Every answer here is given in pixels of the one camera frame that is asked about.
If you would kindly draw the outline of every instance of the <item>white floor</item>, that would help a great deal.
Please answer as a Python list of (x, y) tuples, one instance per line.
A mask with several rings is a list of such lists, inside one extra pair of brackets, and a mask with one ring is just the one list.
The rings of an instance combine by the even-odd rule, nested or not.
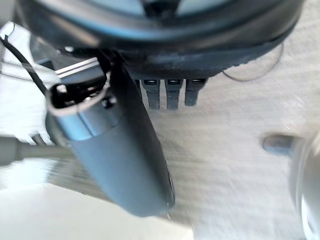
[[(289, 196), (289, 160), (264, 152), (259, 139), (320, 127), (319, 11), (318, 0), (306, 1), (279, 66), (268, 76), (239, 83), (218, 75), (202, 90), (197, 106), (184, 106), (181, 91), (178, 111), (149, 111), (175, 183), (177, 201), (169, 217), (192, 226), (195, 239), (303, 239)], [(14, 38), (18, 48), (26, 44)], [(165, 106), (164, 92), (161, 101)], [(0, 133), (25, 140), (33, 131), (45, 134), (44, 98), (32, 83), (1, 77), (0, 110)], [(55, 162), (38, 162), (2, 169), (0, 187), (45, 181)], [(58, 175), (56, 184), (67, 184), (66, 178)], [(93, 185), (82, 186), (90, 191)]]

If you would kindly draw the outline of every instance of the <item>white cable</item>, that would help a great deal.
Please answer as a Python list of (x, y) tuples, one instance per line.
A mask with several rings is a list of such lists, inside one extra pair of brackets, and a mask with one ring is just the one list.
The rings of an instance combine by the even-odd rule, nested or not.
[(70, 149), (55, 145), (30, 145), (16, 137), (0, 136), (0, 166), (9, 165), (24, 158), (68, 158)]

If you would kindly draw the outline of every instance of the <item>cylindrical motor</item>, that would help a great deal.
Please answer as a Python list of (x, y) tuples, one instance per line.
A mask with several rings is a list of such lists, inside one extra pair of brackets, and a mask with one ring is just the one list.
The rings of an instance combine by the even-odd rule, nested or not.
[(47, 109), (112, 201), (137, 216), (159, 215), (175, 202), (167, 163), (135, 84), (116, 74), (110, 88), (53, 86)]

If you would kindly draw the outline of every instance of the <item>black clip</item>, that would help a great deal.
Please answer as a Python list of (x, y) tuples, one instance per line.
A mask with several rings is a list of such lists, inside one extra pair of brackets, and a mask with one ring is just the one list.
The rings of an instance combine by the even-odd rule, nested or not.
[(160, 80), (142, 80), (150, 109), (160, 109)]
[(165, 80), (167, 109), (178, 109), (179, 94), (183, 82), (183, 80)]
[(186, 106), (194, 106), (197, 104), (199, 91), (206, 85), (208, 78), (187, 79), (185, 85), (185, 99)]

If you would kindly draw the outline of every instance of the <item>black cable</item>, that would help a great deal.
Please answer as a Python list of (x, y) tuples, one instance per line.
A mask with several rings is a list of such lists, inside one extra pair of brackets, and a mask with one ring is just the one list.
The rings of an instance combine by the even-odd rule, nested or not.
[(34, 69), (30, 69), (29, 67), (25, 67), (25, 65), (31, 66), (28, 60), (11, 43), (9, 43), (6, 40), (3, 40), (1, 37), (0, 41), (2, 42), (3, 46), (5, 46), (19, 60), (19, 62), (22, 63), (22, 67), (28, 72), (31, 79), (38, 87), (38, 89), (42, 92), (42, 94), (45, 95), (47, 88), (38, 76), (38, 74), (36, 73), (36, 71)]

